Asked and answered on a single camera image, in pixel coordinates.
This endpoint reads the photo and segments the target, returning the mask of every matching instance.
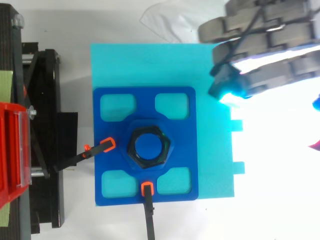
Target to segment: plastic bag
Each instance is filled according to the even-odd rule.
[[[228,0],[169,0],[149,7],[140,22],[169,43],[198,43],[198,27],[225,15]]]

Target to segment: black bracket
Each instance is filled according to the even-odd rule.
[[[110,151],[110,150],[114,149],[115,147],[116,147],[116,144],[115,144],[114,140],[112,138],[107,138],[107,141],[101,143],[98,146],[94,146],[94,147],[90,148],[89,150],[84,151],[74,157],[60,161],[57,165],[54,166],[54,170],[59,172],[63,169],[74,166],[77,163],[79,163],[85,159],[92,158],[95,155],[98,155],[102,152]]]
[[[155,228],[154,228],[154,205],[152,201],[152,190],[150,185],[144,186],[144,214],[145,214],[145,222],[146,222],[146,232],[148,236],[148,240],[155,240]]]

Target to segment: red box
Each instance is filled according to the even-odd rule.
[[[0,209],[31,184],[30,150],[27,109],[0,102]]]

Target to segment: green tape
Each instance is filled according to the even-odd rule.
[[[0,71],[0,102],[10,102],[12,76],[12,71]]]
[[[9,103],[11,99],[12,71],[0,71],[0,102]],[[0,227],[8,227],[10,203],[0,209]]]
[[[7,203],[0,209],[0,227],[8,227],[10,214],[10,203]]]

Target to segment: black nut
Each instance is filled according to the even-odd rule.
[[[154,134],[160,139],[162,144],[162,150],[159,156],[153,159],[145,159],[138,155],[136,151],[136,141],[143,134]],[[161,129],[158,126],[153,125],[153,126],[138,127],[131,134],[131,138],[127,146],[127,154],[142,169],[148,169],[148,168],[152,168],[152,167],[164,164],[167,161],[170,144],[171,144],[170,139],[161,131]]]

